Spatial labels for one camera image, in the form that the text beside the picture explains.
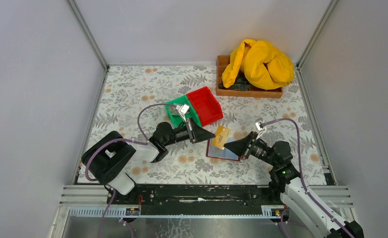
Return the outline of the green plastic bin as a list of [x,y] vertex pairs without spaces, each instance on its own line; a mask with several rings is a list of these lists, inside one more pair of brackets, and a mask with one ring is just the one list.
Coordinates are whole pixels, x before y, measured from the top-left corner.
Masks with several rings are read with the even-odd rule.
[[[176,105],[176,106],[187,104],[189,106],[189,110],[188,110],[187,114],[185,115],[185,117],[193,119],[197,125],[202,127],[202,123],[200,122],[200,118],[199,118],[197,112],[193,108],[193,105],[190,103],[190,101],[186,95],[180,96],[174,100],[171,100],[171,101],[167,102],[167,104],[172,104],[172,105]],[[179,126],[183,122],[182,117],[178,114],[177,109],[175,107],[165,106],[165,109],[166,109],[166,112],[170,118],[170,121],[172,122],[172,124],[174,126]]]

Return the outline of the red leather card holder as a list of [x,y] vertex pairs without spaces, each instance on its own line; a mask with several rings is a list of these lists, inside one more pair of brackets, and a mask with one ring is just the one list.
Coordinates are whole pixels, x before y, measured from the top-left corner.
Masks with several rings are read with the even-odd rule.
[[225,147],[223,149],[220,149],[212,145],[212,142],[213,139],[210,139],[207,142],[206,157],[230,161],[240,161],[239,156],[226,149]]

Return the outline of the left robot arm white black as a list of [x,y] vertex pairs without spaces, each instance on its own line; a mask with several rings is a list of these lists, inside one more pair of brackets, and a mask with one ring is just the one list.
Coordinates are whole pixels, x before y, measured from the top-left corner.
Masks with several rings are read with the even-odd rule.
[[108,185],[127,195],[136,186],[123,170],[128,162],[142,160],[157,163],[168,154],[167,146],[186,140],[195,144],[213,138],[214,133],[192,119],[176,128],[168,122],[159,123],[147,143],[125,139],[119,132],[112,131],[84,152],[81,163],[86,167],[87,180]]

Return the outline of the gold credit card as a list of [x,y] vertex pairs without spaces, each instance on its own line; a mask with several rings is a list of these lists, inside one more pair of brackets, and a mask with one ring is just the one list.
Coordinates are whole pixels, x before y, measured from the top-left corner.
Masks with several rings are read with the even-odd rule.
[[216,131],[216,136],[212,140],[211,145],[218,149],[223,150],[224,145],[227,143],[229,139],[230,132],[231,130],[228,127],[219,125]]

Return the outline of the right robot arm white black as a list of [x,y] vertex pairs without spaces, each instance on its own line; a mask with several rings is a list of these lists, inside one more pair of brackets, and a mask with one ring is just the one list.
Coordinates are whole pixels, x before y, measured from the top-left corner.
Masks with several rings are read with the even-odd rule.
[[314,237],[364,237],[363,229],[357,221],[347,221],[304,182],[301,173],[291,162],[293,155],[288,142],[277,141],[269,147],[258,138],[256,132],[251,132],[242,139],[226,143],[224,147],[240,158],[253,156],[270,164],[269,187],[273,194],[304,222]]

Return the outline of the red plastic bin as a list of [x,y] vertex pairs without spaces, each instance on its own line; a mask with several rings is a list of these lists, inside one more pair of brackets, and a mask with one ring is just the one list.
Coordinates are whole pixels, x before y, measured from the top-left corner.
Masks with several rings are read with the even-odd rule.
[[202,87],[186,94],[197,113],[202,126],[210,125],[223,118],[221,105],[208,87]]

